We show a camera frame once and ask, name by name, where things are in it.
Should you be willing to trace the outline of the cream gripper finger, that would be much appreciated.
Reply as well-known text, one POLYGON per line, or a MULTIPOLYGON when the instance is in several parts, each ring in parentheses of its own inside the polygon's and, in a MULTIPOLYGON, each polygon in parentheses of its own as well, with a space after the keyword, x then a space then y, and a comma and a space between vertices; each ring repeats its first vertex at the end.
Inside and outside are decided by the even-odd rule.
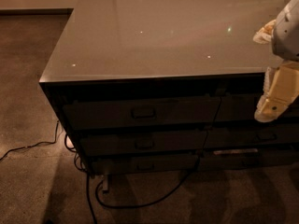
POLYGON ((263 95, 254 118, 262 123, 282 115, 299 96, 299 63, 284 61, 280 67, 268 67, 264 74, 263 95))
POLYGON ((264 25, 254 36, 253 41, 258 44, 268 44, 272 40, 272 34, 276 25, 275 20, 271 20, 264 25))

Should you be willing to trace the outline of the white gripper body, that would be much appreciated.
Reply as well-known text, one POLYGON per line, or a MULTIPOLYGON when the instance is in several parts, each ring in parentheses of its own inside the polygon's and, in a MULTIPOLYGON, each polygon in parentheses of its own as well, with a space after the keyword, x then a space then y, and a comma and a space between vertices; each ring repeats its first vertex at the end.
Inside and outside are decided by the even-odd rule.
POLYGON ((299 0, 279 12, 272 33, 273 53, 284 60, 299 60, 299 0))

